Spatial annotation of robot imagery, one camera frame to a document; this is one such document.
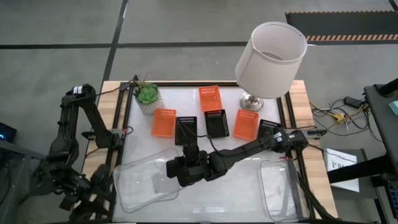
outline clear plastic container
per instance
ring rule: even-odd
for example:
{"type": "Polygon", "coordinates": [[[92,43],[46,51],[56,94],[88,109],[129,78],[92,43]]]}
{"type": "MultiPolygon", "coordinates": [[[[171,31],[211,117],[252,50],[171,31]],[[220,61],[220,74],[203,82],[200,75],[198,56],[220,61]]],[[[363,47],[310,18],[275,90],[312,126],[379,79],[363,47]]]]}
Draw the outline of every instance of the clear plastic container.
{"type": "Polygon", "coordinates": [[[178,152],[170,148],[114,169],[115,189],[125,212],[177,197],[183,188],[177,178],[167,177],[166,162],[178,156],[178,152]]]}
{"type": "Polygon", "coordinates": [[[275,222],[297,222],[310,215],[291,159],[263,161],[260,188],[264,210],[275,222]]]}

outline black mat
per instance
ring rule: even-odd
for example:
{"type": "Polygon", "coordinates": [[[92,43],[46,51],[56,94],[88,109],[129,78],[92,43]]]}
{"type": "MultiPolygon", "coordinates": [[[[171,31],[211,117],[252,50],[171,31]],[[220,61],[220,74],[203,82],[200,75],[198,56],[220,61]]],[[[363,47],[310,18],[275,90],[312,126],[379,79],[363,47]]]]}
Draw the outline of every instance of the black mat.
{"type": "Polygon", "coordinates": [[[398,44],[398,12],[286,12],[309,44],[398,44]]]}

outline orange basket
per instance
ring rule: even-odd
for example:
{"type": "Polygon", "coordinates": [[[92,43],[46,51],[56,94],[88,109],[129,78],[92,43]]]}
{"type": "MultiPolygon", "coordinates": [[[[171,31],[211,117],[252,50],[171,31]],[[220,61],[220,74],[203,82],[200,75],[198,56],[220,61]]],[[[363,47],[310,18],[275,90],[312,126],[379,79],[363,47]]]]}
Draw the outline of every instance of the orange basket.
{"type": "Polygon", "coordinates": [[[202,111],[221,110],[223,108],[218,86],[199,87],[199,98],[202,111]]]}
{"type": "Polygon", "coordinates": [[[258,121],[258,113],[247,110],[238,110],[235,120],[234,136],[250,141],[254,140],[256,138],[258,121]]]}
{"type": "Polygon", "coordinates": [[[152,123],[152,135],[158,137],[173,137],[176,110],[156,109],[152,123]]]}

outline lamp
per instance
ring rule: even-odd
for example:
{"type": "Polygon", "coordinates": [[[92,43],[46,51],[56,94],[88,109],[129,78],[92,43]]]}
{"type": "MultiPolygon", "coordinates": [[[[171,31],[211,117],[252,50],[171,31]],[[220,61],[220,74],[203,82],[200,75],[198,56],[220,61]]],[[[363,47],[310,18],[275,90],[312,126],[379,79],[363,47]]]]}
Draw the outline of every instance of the lamp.
{"type": "Polygon", "coordinates": [[[245,91],[241,107],[259,111],[262,98],[286,94],[306,51],[307,41],[296,28],[282,22],[257,26],[235,68],[236,81],[245,91]]]}

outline silver lamp base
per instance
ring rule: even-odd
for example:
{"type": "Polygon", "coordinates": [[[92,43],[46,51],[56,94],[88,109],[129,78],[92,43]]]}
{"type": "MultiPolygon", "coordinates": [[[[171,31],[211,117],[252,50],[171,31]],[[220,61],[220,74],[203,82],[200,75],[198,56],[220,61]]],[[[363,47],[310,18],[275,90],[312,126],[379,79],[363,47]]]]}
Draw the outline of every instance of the silver lamp base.
{"type": "Polygon", "coordinates": [[[264,106],[264,100],[244,92],[241,96],[241,107],[245,110],[259,111],[264,106]]]}

